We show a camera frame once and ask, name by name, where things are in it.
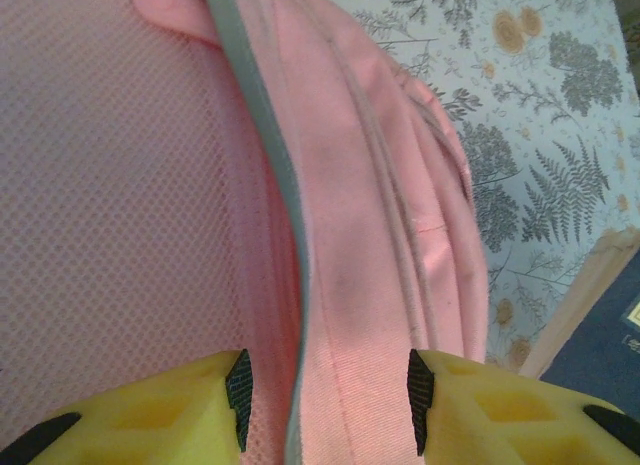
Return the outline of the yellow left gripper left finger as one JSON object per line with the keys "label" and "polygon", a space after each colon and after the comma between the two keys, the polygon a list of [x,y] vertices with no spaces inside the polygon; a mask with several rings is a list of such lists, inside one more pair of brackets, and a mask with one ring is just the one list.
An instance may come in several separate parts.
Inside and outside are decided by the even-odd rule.
{"label": "yellow left gripper left finger", "polygon": [[0,451],[0,465],[240,465],[253,374],[216,353],[67,405]]}

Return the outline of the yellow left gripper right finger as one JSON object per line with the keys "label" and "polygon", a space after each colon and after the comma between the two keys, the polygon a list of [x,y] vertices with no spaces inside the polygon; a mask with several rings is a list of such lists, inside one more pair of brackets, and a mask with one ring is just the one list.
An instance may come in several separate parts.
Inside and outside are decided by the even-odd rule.
{"label": "yellow left gripper right finger", "polygon": [[640,421],[577,391],[416,349],[407,391],[425,465],[640,465]]}

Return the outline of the dark blue book white print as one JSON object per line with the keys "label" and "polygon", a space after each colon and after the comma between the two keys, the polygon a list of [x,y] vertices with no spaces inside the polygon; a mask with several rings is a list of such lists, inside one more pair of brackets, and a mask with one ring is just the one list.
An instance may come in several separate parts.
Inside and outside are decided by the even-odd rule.
{"label": "dark blue book white print", "polygon": [[520,368],[640,421],[640,228],[607,231]]}

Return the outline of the pink backpack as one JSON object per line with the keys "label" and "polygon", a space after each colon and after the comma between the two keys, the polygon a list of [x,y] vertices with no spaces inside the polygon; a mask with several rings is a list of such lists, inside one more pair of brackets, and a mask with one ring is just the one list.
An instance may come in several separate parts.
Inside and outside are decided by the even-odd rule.
{"label": "pink backpack", "polygon": [[329,0],[0,0],[0,451],[224,351],[240,465],[425,465],[409,353],[486,350],[471,171]]}

